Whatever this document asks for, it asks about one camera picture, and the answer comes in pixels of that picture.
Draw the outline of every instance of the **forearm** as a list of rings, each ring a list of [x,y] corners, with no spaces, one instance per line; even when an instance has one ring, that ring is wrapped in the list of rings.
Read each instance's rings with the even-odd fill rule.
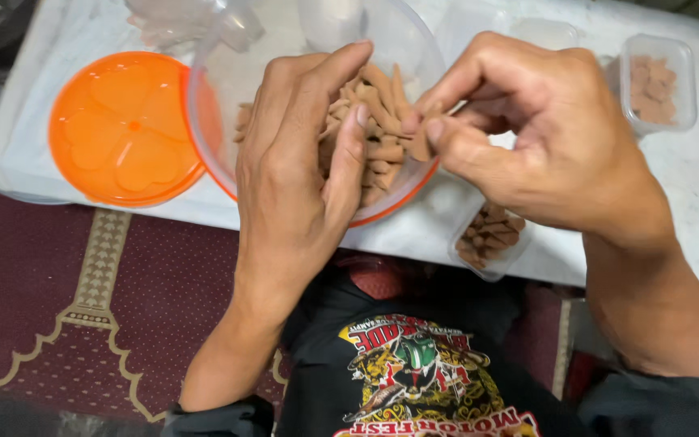
[[[180,396],[182,409],[210,410],[247,397],[269,363],[282,327],[232,301],[190,363]]]
[[[587,300],[629,367],[699,376],[699,281],[675,236],[619,247],[584,234]]]

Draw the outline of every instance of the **fingernail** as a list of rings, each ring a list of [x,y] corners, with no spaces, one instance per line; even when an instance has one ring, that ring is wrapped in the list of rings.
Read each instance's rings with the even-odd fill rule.
[[[428,134],[428,140],[431,144],[436,144],[441,138],[441,134],[444,133],[444,122],[440,118],[428,121],[428,125],[425,126],[425,132]]]
[[[363,129],[368,126],[368,117],[370,116],[371,114],[369,113],[367,105],[361,104],[357,107],[357,124],[359,124]]]

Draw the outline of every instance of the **white table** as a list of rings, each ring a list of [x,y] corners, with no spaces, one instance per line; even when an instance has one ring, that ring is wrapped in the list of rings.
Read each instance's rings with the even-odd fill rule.
[[[502,8],[511,2],[488,0]],[[409,0],[434,30],[449,2]],[[694,51],[699,109],[699,22],[635,5],[594,0],[520,0],[514,18],[539,17],[574,25],[580,45],[598,55],[616,55],[640,33],[684,40]],[[70,202],[91,204],[59,174],[47,147],[47,118],[61,86],[81,67],[118,51],[147,50],[139,30],[126,23],[123,0],[44,0],[5,86],[0,103],[0,186]],[[513,138],[495,138],[512,144]],[[687,259],[699,277],[699,119],[684,134],[654,134],[642,142],[653,173],[665,187]],[[457,214],[478,194],[439,173],[402,210],[378,223],[352,229],[344,247],[450,264],[448,240]],[[153,208],[132,210],[168,219],[238,229],[235,203],[205,176],[179,197]],[[563,284],[584,285],[587,265],[581,236],[534,226],[534,241],[510,273]]]

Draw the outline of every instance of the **person's left hand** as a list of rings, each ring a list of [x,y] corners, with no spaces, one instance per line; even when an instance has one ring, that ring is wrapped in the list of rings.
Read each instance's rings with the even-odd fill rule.
[[[362,41],[332,55],[269,63],[236,164],[241,218],[233,303],[284,323],[339,246],[360,204],[369,110],[354,106],[340,128],[331,175],[318,172],[328,105],[374,50]]]

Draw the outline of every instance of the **orange plastic lid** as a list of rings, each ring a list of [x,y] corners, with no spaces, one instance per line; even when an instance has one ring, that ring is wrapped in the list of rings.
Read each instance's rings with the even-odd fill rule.
[[[166,202],[204,173],[182,115],[176,59],[147,51],[103,57],[53,105],[49,143],[58,169],[93,202]]]

